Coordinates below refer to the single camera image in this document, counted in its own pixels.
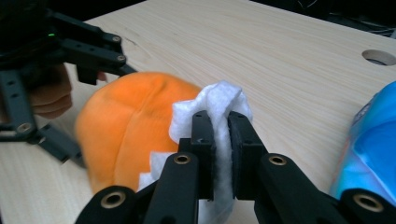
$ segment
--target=white cloth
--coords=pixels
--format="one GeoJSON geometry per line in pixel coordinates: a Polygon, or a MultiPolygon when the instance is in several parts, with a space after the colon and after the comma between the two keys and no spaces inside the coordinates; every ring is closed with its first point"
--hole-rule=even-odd
{"type": "MultiPolygon", "coordinates": [[[[173,104],[173,118],[169,129],[171,138],[191,138],[192,115],[206,110],[210,117],[216,143],[216,178],[213,202],[199,203],[199,223],[224,223],[233,210],[232,150],[227,117],[230,111],[241,113],[252,121],[248,100],[242,89],[221,81],[201,90],[194,100],[173,104]]],[[[168,153],[151,153],[151,174],[140,176],[142,189],[160,177],[168,153]]]]}

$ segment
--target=orange plush toy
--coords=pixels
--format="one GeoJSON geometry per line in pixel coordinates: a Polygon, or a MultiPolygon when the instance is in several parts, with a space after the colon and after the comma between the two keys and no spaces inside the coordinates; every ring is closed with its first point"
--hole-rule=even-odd
{"type": "Polygon", "coordinates": [[[169,137],[172,104],[200,88],[164,73],[135,73],[97,91],[78,115],[77,140],[94,193],[112,185],[137,191],[151,151],[177,152],[169,137]]]}

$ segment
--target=light wood surface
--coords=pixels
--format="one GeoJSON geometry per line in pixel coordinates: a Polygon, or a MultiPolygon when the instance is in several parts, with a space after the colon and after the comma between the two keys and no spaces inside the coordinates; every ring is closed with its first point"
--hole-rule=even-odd
{"type": "MultiPolygon", "coordinates": [[[[367,49],[395,56],[396,40],[246,0],[148,0],[89,23],[122,36],[139,71],[242,87],[267,149],[292,158],[325,192],[354,114],[396,79],[396,65],[362,57],[367,49]]],[[[106,83],[77,83],[67,67],[74,107],[53,123],[73,136],[78,111],[106,83]]],[[[73,223],[92,196],[85,170],[39,147],[0,147],[4,223],[73,223]]],[[[237,202],[228,223],[257,223],[253,203],[237,202]]]]}

